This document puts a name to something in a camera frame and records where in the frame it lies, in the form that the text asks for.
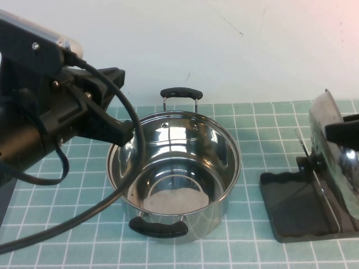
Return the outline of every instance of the black machine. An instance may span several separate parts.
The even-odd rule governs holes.
[[[71,168],[61,145],[75,136],[122,146],[135,130],[139,156],[144,155],[141,124],[119,90],[124,84],[124,70],[97,70],[81,59],[81,46],[74,40],[1,10],[0,52],[2,208],[7,208],[17,179],[38,185],[55,185],[64,180]],[[115,95],[132,122],[119,122],[105,112]],[[24,173],[54,150],[63,164],[61,178],[42,179]],[[0,254],[54,237],[104,210],[136,178],[142,159],[131,168],[127,183],[98,205],[44,232],[2,244]],[[1,221],[5,212],[0,212]]]

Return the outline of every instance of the pot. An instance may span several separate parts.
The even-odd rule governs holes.
[[[222,126],[197,113],[200,91],[171,88],[161,96],[164,111],[140,120],[146,164],[122,196],[122,206],[137,233],[165,243],[168,238],[187,243],[221,222],[240,173],[240,152]],[[196,112],[166,112],[166,99],[172,97],[194,99]],[[136,162],[136,154],[136,138],[110,147],[107,174],[113,188]]]

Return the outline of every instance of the white wall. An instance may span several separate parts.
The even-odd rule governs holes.
[[[357,0],[0,0],[126,70],[135,105],[187,86],[201,103],[359,98]]]

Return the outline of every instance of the silver metal device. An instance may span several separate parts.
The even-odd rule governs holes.
[[[55,33],[52,30],[46,29],[42,26],[39,26],[31,21],[28,21],[24,18],[18,17],[12,13],[9,13],[5,10],[0,10],[0,20],[4,20],[11,24],[14,24],[17,27],[20,27],[28,32],[31,32],[41,38],[44,38],[54,44],[57,44],[59,47],[68,49],[79,58],[82,58],[84,55],[82,46],[77,41],[69,38],[68,36],[64,36],[58,33]],[[40,49],[39,44],[33,44],[33,50]]]

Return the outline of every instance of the tile grid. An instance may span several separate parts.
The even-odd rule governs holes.
[[[351,106],[353,107],[354,111],[346,111],[346,113],[351,113],[351,112],[355,112],[355,104],[353,101],[351,102]],[[226,113],[220,112],[220,105],[209,105],[210,109],[212,110],[211,114],[212,115],[208,115],[212,118],[215,117],[215,120],[219,121],[219,122],[224,122],[226,124],[226,121],[228,120],[228,118],[232,118],[232,121],[234,120],[234,122],[232,123],[233,128],[228,128],[229,131],[232,132],[232,134],[234,134],[234,136],[237,138],[237,140],[240,141],[240,145],[243,145],[244,148],[241,148],[241,150],[246,150],[245,149],[245,142],[247,142],[247,149],[253,150],[253,151],[248,151],[248,152],[243,152],[242,153],[242,163],[243,163],[243,169],[242,169],[242,179],[244,181],[244,183],[242,184],[241,182],[239,182],[236,187],[238,187],[239,189],[243,189],[244,193],[243,195],[246,195],[246,200],[247,202],[245,202],[248,205],[248,215],[246,216],[246,214],[242,214],[242,213],[238,213],[238,210],[242,207],[241,205],[244,205],[244,201],[242,199],[239,198],[239,194],[236,193],[236,196],[232,196],[233,197],[233,201],[231,201],[230,206],[229,206],[229,211],[226,215],[226,217],[223,219],[222,224],[215,230],[213,231],[208,238],[204,238],[203,240],[200,240],[200,244],[197,244],[198,246],[200,245],[200,247],[198,248],[199,251],[199,255],[198,258],[193,259],[193,260],[187,260],[184,259],[183,257],[189,257],[189,255],[191,255],[192,253],[190,252],[185,252],[183,253],[183,251],[181,250],[180,247],[176,247],[175,245],[173,246],[173,250],[171,250],[171,252],[173,252],[173,257],[172,257],[172,262],[169,262],[168,260],[165,260],[164,258],[161,258],[160,260],[157,260],[157,262],[155,262],[156,260],[154,260],[154,253],[153,251],[150,251],[151,248],[155,247],[155,245],[151,244],[149,247],[149,240],[147,238],[143,239],[141,237],[138,237],[138,235],[132,233],[131,231],[128,231],[128,228],[125,229],[125,224],[128,222],[125,222],[124,216],[121,215],[121,219],[118,219],[116,221],[114,221],[112,218],[114,215],[111,216],[107,216],[107,218],[109,219],[103,219],[100,215],[97,216],[97,221],[95,222],[86,222],[84,225],[89,226],[89,225],[95,225],[96,229],[94,231],[93,234],[93,238],[91,241],[87,240],[86,242],[73,242],[73,241],[69,241],[69,238],[71,236],[71,234],[69,233],[67,240],[65,240],[64,242],[44,242],[43,244],[39,245],[39,249],[37,250],[35,257],[36,259],[33,260],[33,262],[31,261],[26,261],[24,258],[24,255],[22,254],[19,255],[16,253],[16,256],[13,257],[13,254],[11,254],[11,259],[8,259],[8,261],[4,264],[2,262],[2,257],[0,256],[0,267],[7,267],[7,268],[15,268],[16,267],[38,267],[38,268],[43,268],[43,267],[75,267],[75,266],[79,266],[79,267],[86,267],[86,268],[90,268],[90,267],[98,267],[98,266],[102,266],[102,267],[116,267],[118,269],[122,269],[123,266],[127,266],[127,268],[165,268],[165,266],[168,266],[168,268],[184,268],[183,266],[189,266],[189,265],[193,265],[194,268],[207,268],[207,267],[211,267],[211,268],[219,268],[220,266],[224,266],[221,268],[238,268],[238,266],[254,266],[254,267],[250,267],[252,268],[260,268],[263,266],[263,268],[268,268],[268,266],[270,265],[278,265],[279,266],[286,266],[288,268],[292,268],[294,267],[294,265],[306,265],[308,266],[316,266],[316,268],[327,268],[327,266],[337,266],[338,268],[341,268],[339,266],[343,266],[342,268],[348,268],[348,269],[352,269],[352,268],[356,268],[355,266],[359,266],[359,261],[357,260],[357,258],[355,256],[353,256],[352,252],[350,252],[349,247],[352,247],[354,245],[354,248],[359,247],[359,242],[356,239],[341,239],[341,240],[330,240],[325,242],[325,245],[331,245],[332,242],[335,242],[337,244],[337,256],[336,258],[338,260],[332,260],[332,258],[328,257],[328,258],[323,258],[323,252],[327,252],[327,246],[325,249],[322,249],[321,247],[319,247],[318,243],[315,244],[315,247],[312,243],[310,243],[310,245],[308,244],[308,246],[310,247],[309,250],[311,252],[312,258],[310,258],[309,256],[306,256],[308,254],[303,254],[305,255],[304,257],[302,257],[301,259],[295,260],[293,258],[293,255],[295,253],[293,253],[293,248],[295,249],[299,249],[300,244],[295,244],[294,247],[291,246],[290,249],[285,249],[283,246],[282,250],[280,251],[280,248],[282,247],[281,245],[279,245],[279,249],[277,249],[277,252],[272,252],[272,255],[269,257],[268,255],[266,255],[266,251],[270,251],[270,249],[272,247],[276,247],[276,243],[273,240],[273,236],[271,235],[271,231],[268,230],[268,218],[266,216],[266,213],[263,211],[263,202],[261,200],[260,195],[258,195],[258,180],[259,180],[259,174],[264,172],[265,170],[268,171],[281,171],[281,170],[289,170],[291,166],[293,166],[293,169],[295,169],[295,164],[293,164],[291,162],[291,158],[295,157],[296,152],[300,152],[300,148],[298,149],[295,145],[295,139],[291,139],[291,137],[283,137],[282,133],[286,133],[288,131],[288,127],[295,127],[295,128],[299,128],[300,131],[302,132],[302,128],[307,128],[307,125],[304,121],[303,121],[303,116],[305,115],[305,113],[298,113],[299,116],[301,116],[301,119],[299,119],[296,115],[296,105],[299,103],[293,103],[290,102],[289,103],[290,106],[293,108],[291,113],[283,113],[283,114],[279,114],[275,111],[274,109],[274,105],[277,104],[271,104],[269,103],[268,107],[271,107],[272,111],[270,113],[256,113],[254,111],[254,105],[250,104],[250,107],[252,109],[252,114],[250,113],[237,113],[236,109],[237,109],[237,105],[229,105],[228,111]],[[156,107],[151,107],[151,112],[155,112],[156,111]],[[116,111],[114,112],[116,115],[119,115],[119,108],[116,108]],[[253,118],[256,118],[255,116],[259,115],[259,119],[262,118],[264,119],[264,116],[267,116],[265,119],[270,119],[273,121],[273,125],[272,126],[268,126],[268,124],[265,124],[263,126],[263,121],[259,121],[258,123],[262,124],[261,126],[257,126],[256,127],[252,127],[252,128],[242,128],[243,125],[241,125],[241,122],[239,122],[240,125],[237,125],[236,123],[236,116],[237,115],[250,115],[253,116]],[[295,126],[293,125],[283,125],[283,117],[281,116],[288,116],[288,118],[290,118],[291,116],[295,118]],[[268,137],[265,137],[264,139],[262,139],[261,135],[265,134],[268,135],[269,133],[273,134],[273,130],[276,130],[278,132],[277,134],[277,138],[278,139],[268,139]],[[257,138],[254,139],[253,137],[249,137],[250,139],[243,139],[243,137],[239,136],[239,131],[240,130],[245,130],[245,132],[241,132],[241,135],[245,134],[247,135],[248,133],[251,133],[252,131],[254,131],[256,133]],[[260,146],[260,152],[256,151],[255,147],[248,147],[248,145],[255,145],[255,143],[258,143]],[[270,145],[278,145],[280,148],[282,148],[282,150],[280,150],[278,152],[278,148],[273,148],[273,147],[268,147]],[[69,152],[72,149],[75,149],[76,147],[83,145],[83,143],[79,143],[78,139],[74,139],[73,141],[71,141],[71,144],[67,145],[67,152]],[[30,227],[34,227],[36,228],[37,226],[41,225],[41,226],[49,226],[49,225],[53,225],[55,221],[51,221],[52,219],[52,212],[53,210],[59,208],[59,207],[63,207],[63,208],[70,208],[70,207],[75,207],[75,214],[76,211],[78,211],[80,208],[83,208],[84,206],[91,206],[93,203],[89,202],[88,200],[82,200],[85,193],[87,192],[87,195],[89,193],[97,193],[101,191],[101,195],[99,197],[104,197],[104,194],[107,193],[107,191],[111,191],[111,187],[106,187],[106,181],[102,182],[102,186],[98,186],[98,187],[88,187],[88,181],[87,178],[90,176],[94,176],[94,177],[98,177],[98,175],[100,175],[100,173],[103,173],[104,171],[104,167],[102,166],[98,166],[97,163],[103,163],[104,159],[105,159],[105,154],[107,153],[107,151],[103,151],[105,152],[104,154],[99,154],[96,152],[96,150],[92,151],[91,150],[91,146],[95,146],[96,149],[100,149],[102,147],[108,147],[108,145],[104,145],[103,143],[92,143],[92,141],[90,141],[90,146],[88,147],[88,154],[87,157],[72,157],[70,158],[70,161],[81,161],[81,163],[83,163],[83,161],[85,160],[84,163],[84,168],[83,171],[73,171],[72,174],[73,175],[80,175],[80,173],[82,173],[82,178],[81,178],[81,183],[78,187],[68,187],[68,185],[66,185],[66,188],[63,188],[62,186],[56,186],[56,188],[47,188],[47,190],[53,190],[54,191],[54,197],[52,197],[51,200],[48,201],[48,203],[43,203],[41,205],[32,205],[31,201],[34,195],[34,188],[29,188],[26,185],[19,185],[19,187],[17,187],[17,193],[21,193],[21,195],[19,195],[18,197],[16,197],[16,199],[19,199],[19,202],[17,203],[17,200],[15,201],[15,203],[9,208],[9,212],[8,215],[10,215],[11,217],[15,218],[14,216],[16,216],[16,213],[18,212],[22,212],[22,210],[26,210],[26,212],[24,213],[24,215],[22,216],[22,219],[20,219],[19,221],[17,221],[17,219],[19,217],[17,217],[17,219],[13,219],[11,221],[5,222],[3,227],[1,229],[17,229],[19,228],[19,230],[16,230],[16,234],[14,234],[14,238],[17,237],[17,235],[20,235],[21,230],[24,228],[30,228]],[[284,155],[285,157],[285,162],[280,162],[278,161],[282,155]],[[49,160],[52,161],[55,158],[46,158],[46,164],[44,163],[44,160],[41,161],[40,166],[37,170],[32,170],[30,171],[30,173],[35,174],[35,175],[41,175],[41,174],[51,174],[54,176],[57,176],[59,174],[58,171],[54,170],[51,171],[48,168],[49,165]],[[78,190],[78,196],[77,196],[77,201],[75,201],[73,204],[71,205],[58,205],[56,203],[56,199],[57,196],[59,195],[59,190],[61,189],[61,191],[76,191]],[[31,193],[29,195],[29,200],[27,201],[27,203],[24,204],[24,202],[21,200],[23,195],[26,195],[27,193]],[[44,219],[43,221],[39,220],[37,222],[28,222],[28,219],[26,217],[27,211],[29,209],[36,209],[36,208],[41,208],[44,207],[44,211],[46,211],[46,219]],[[249,223],[249,229],[250,230],[245,230],[242,233],[243,234],[236,234],[236,233],[240,233],[241,231],[239,229],[236,229],[236,226],[238,226],[239,224],[245,224],[245,223]],[[116,232],[116,234],[118,234],[118,240],[104,240],[104,238],[102,238],[102,234],[101,233],[97,233],[98,229],[99,229],[99,225],[102,224],[115,224],[115,225],[122,225],[121,229],[119,232]],[[252,239],[248,239],[248,236],[245,235],[245,233],[249,232],[251,234],[253,234]],[[241,256],[241,252],[238,252],[238,246],[245,246],[246,243],[255,243],[256,244],[256,249],[254,249],[254,252],[251,252],[250,255],[256,257],[255,260],[257,260],[256,262],[253,261],[248,261],[246,259],[246,257]],[[91,252],[89,254],[89,260],[88,262],[74,262],[74,261],[68,261],[67,256],[70,254],[68,253],[68,248],[69,246],[91,246]],[[119,249],[117,249],[117,253],[115,254],[116,259],[114,260],[113,258],[109,257],[109,260],[104,260],[104,259],[99,259],[98,255],[95,255],[95,252],[97,250],[97,246],[99,247],[106,247],[106,245],[113,245],[116,247],[119,247]],[[143,248],[143,256],[141,255],[137,255],[136,257],[130,257],[128,256],[128,252],[126,252],[126,248],[132,246],[132,245],[136,245],[138,247],[138,251],[142,251],[141,248],[144,246],[145,248]],[[63,254],[63,262],[61,263],[56,263],[56,264],[43,264],[43,256],[41,255],[42,250],[46,250],[47,248],[51,248],[51,247],[60,247],[60,246],[66,246],[66,253]],[[229,261],[227,262],[218,262],[216,261],[216,259],[213,259],[213,257],[216,255],[216,252],[220,253],[220,251],[225,250],[228,252],[228,258]],[[126,252],[126,255],[123,255],[123,260],[120,257],[120,255],[122,254],[122,252]],[[279,254],[282,252],[283,253],[283,258],[279,258]]]

